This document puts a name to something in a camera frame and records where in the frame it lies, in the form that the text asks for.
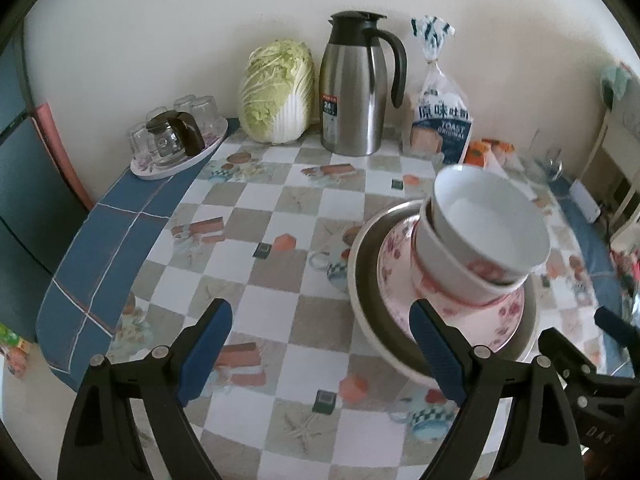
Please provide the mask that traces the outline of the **small glass teapot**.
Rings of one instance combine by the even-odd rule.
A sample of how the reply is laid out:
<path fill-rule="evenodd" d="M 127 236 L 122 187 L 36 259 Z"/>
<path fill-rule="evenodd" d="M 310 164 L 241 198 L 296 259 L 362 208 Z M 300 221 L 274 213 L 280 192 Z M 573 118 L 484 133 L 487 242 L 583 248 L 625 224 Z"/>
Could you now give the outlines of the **small glass teapot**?
<path fill-rule="evenodd" d="M 157 165 L 169 166 L 183 157 L 193 157 L 205 150 L 200 127 L 187 112 L 168 110 L 145 124 L 151 135 Z"/>

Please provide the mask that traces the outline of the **large white ceramic bowl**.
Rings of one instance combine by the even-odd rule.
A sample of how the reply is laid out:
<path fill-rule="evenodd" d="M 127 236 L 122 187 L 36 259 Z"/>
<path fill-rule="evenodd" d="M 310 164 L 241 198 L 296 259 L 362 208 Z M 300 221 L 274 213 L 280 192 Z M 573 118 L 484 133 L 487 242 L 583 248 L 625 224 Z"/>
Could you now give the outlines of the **large white ceramic bowl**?
<path fill-rule="evenodd" d="M 433 288 L 469 307 L 486 307 L 499 298 L 516 292 L 528 276 L 507 285 L 485 281 L 460 263 L 440 240 L 430 221 L 431 201 L 424 200 L 411 235 L 411 250 L 416 266 Z"/>

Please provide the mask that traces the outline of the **stainless steel round plate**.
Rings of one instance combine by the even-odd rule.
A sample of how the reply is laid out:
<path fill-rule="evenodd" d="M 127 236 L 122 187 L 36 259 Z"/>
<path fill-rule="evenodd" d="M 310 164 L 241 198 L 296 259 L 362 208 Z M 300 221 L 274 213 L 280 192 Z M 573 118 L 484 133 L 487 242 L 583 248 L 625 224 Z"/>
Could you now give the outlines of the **stainless steel round plate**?
<path fill-rule="evenodd" d="M 391 206 L 372 217 L 360 230 L 348 260 L 347 283 L 352 310 L 371 346 L 399 374 L 421 386 L 434 387 L 431 376 L 413 336 L 407 337 L 386 311 L 376 278 L 378 252 L 386 234 L 401 220 L 419 218 L 420 200 Z M 498 356 L 523 361 L 533 349 L 538 333 L 538 311 L 532 280 L 525 288 L 525 311 L 515 334 Z"/>

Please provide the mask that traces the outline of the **white power bank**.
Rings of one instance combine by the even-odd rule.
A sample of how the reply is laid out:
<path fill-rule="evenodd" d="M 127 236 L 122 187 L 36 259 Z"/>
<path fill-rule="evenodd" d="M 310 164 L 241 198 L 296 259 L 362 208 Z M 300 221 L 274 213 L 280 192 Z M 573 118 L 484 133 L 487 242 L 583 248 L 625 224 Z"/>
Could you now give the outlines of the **white power bank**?
<path fill-rule="evenodd" d="M 570 198 L 588 223 L 594 223 L 598 220 L 601 209 L 581 180 L 575 179 L 570 185 Z"/>

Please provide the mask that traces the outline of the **checkered patterned tablecloth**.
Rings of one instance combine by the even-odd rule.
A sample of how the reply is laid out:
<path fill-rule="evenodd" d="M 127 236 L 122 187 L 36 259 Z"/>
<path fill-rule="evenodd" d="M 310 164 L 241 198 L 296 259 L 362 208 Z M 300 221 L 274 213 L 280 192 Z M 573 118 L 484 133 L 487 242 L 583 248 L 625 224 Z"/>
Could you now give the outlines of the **checkered patterned tablecloth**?
<path fill-rule="evenodd" d="M 233 130 L 166 180 L 124 174 L 66 252 L 37 321 L 44 357 L 77 388 L 96 354 L 140 359 L 216 298 L 232 331 L 186 417 L 226 479 L 415 479 L 452 407 L 367 342 L 346 261 L 358 228 L 426 194 L 425 160 L 385 139 L 342 157 L 308 133 L 265 146 Z"/>

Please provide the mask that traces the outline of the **clear glass pitcher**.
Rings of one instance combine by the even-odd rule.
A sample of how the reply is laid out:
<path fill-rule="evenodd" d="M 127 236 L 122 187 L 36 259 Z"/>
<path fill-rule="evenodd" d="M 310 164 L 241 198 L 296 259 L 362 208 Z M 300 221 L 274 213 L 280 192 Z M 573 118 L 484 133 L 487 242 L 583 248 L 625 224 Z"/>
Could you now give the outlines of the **clear glass pitcher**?
<path fill-rule="evenodd" d="M 547 130 L 537 129 L 523 156 L 526 177 L 537 184 L 556 181 L 563 173 L 562 145 Z"/>

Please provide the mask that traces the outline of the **napa cabbage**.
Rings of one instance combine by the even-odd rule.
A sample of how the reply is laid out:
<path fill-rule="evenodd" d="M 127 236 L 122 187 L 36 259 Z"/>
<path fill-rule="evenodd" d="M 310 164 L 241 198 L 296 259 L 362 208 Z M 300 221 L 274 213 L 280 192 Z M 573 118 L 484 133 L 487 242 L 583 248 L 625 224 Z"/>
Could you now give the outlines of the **napa cabbage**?
<path fill-rule="evenodd" d="M 255 142 L 289 144 L 311 124 L 314 60 L 303 42 L 282 39 L 254 50 L 238 95 L 241 127 Z"/>

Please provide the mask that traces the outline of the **white wooden cabinet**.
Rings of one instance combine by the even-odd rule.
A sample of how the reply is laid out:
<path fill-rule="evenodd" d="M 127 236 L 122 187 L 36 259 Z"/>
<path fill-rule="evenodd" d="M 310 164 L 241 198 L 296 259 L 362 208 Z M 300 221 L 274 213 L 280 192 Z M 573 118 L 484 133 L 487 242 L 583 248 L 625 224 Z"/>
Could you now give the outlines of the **white wooden cabinet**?
<path fill-rule="evenodd" d="M 597 159 L 604 153 L 628 182 L 628 191 L 608 222 L 614 228 L 611 240 L 616 240 L 627 230 L 638 231 L 634 225 L 639 222 L 639 207 L 630 216 L 625 209 L 639 194 L 639 77 L 624 63 L 605 67 L 601 98 L 605 105 L 602 124 L 578 179 L 596 183 L 599 175 L 597 188 L 611 183 L 602 169 L 596 174 Z"/>

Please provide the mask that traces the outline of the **toast bread bag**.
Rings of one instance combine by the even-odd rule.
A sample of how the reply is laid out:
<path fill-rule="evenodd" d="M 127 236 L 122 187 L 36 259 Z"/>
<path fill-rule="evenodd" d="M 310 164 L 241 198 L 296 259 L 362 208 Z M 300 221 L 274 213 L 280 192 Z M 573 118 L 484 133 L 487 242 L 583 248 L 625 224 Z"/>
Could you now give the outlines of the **toast bread bag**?
<path fill-rule="evenodd" d="M 458 164 L 471 140 L 473 117 L 463 91 L 439 66 L 454 26 L 438 16 L 425 15 L 411 21 L 411 31 L 420 42 L 424 65 L 422 73 L 408 82 L 402 151 L 434 164 Z"/>

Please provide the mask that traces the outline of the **stainless steel thermos jug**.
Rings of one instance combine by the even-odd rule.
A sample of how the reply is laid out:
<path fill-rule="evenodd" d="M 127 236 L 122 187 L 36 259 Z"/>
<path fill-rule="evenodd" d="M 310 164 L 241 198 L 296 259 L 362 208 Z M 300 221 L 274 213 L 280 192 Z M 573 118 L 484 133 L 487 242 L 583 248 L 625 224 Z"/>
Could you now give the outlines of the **stainless steel thermos jug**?
<path fill-rule="evenodd" d="M 342 11 L 330 18 L 329 42 L 319 76 L 322 145 L 343 156 L 363 157 L 380 148 L 386 102 L 401 107 L 407 79 L 404 44 L 378 28 L 385 16 Z"/>

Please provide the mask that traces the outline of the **floral round ceramic plate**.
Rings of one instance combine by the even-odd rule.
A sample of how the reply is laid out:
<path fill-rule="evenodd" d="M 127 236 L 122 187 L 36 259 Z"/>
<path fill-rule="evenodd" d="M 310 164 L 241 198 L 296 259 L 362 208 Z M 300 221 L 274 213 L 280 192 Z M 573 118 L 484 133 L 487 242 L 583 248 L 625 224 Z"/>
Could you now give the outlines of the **floral round ceramic plate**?
<path fill-rule="evenodd" d="M 411 337 L 409 310 L 416 300 L 424 298 L 448 325 L 460 330 L 470 344 L 484 344 L 492 351 L 503 348 L 521 323 L 525 288 L 521 286 L 486 306 L 471 306 L 448 296 L 416 263 L 412 231 L 417 223 L 417 216 L 396 223 L 384 237 L 378 252 L 378 289 L 392 320 Z"/>

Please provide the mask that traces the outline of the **strawberry pattern ceramic bowl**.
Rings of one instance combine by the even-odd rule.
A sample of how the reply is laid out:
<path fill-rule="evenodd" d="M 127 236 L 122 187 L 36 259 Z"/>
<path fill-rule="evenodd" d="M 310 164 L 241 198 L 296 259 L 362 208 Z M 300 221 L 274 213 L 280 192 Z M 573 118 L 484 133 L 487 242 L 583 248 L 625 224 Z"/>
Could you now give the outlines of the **strawberry pattern ceramic bowl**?
<path fill-rule="evenodd" d="M 454 258 L 496 285 L 524 278 L 550 255 L 550 238 L 538 207 L 509 180 L 477 166 L 439 171 L 432 220 Z"/>

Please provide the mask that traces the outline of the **orange snack packet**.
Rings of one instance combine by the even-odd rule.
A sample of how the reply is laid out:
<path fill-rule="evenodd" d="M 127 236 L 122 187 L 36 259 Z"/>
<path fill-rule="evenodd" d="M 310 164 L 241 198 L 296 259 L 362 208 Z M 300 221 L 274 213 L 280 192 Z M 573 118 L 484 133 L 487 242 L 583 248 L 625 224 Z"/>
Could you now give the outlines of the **orange snack packet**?
<path fill-rule="evenodd" d="M 520 156 L 518 156 L 518 152 L 514 148 L 513 144 L 489 138 L 483 139 L 482 142 L 490 147 L 491 153 L 494 155 L 496 162 L 498 162 L 504 170 L 524 170 Z"/>
<path fill-rule="evenodd" d="M 488 168 L 495 161 L 491 144 L 482 140 L 473 140 L 466 150 L 463 162 L 465 165 Z"/>

